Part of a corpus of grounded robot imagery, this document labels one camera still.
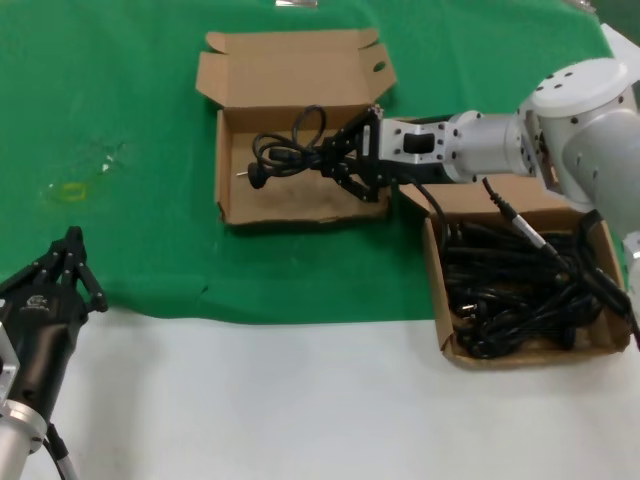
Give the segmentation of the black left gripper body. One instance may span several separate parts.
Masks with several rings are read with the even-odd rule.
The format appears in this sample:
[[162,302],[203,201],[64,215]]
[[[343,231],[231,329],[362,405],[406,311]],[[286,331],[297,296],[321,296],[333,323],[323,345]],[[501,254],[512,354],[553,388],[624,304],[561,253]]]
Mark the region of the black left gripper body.
[[8,398],[49,418],[85,324],[84,299],[60,284],[24,286],[1,299],[1,322],[19,360]]

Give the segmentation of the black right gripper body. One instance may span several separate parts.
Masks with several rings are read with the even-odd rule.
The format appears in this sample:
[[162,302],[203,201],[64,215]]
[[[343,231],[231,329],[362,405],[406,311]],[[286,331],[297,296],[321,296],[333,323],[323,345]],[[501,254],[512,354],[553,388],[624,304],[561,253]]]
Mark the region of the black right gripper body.
[[369,169],[380,185],[445,183],[445,124],[383,119]]

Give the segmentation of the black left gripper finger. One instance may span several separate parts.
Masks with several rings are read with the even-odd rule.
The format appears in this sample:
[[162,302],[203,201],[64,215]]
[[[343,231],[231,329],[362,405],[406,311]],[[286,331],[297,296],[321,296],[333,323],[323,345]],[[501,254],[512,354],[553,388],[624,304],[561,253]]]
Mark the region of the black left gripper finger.
[[87,292],[85,306],[88,311],[108,310],[106,295],[83,256],[68,251],[63,264],[62,284],[76,291],[78,282]]
[[76,287],[83,266],[83,232],[69,227],[65,236],[50,244],[49,249],[16,274],[1,282],[1,293],[8,294],[21,287],[56,284]]

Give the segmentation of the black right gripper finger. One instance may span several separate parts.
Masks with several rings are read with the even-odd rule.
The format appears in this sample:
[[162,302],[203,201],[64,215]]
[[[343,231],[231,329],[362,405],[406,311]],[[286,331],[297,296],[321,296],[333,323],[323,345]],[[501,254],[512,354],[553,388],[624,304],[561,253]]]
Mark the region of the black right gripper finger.
[[351,161],[326,164],[322,176],[331,178],[339,187],[365,203],[379,201],[379,188],[355,179],[357,171]]
[[379,105],[370,105],[357,113],[334,135],[326,137],[322,142],[322,148],[337,149],[346,147],[351,142],[356,148],[375,150],[379,146],[382,119],[383,109]]

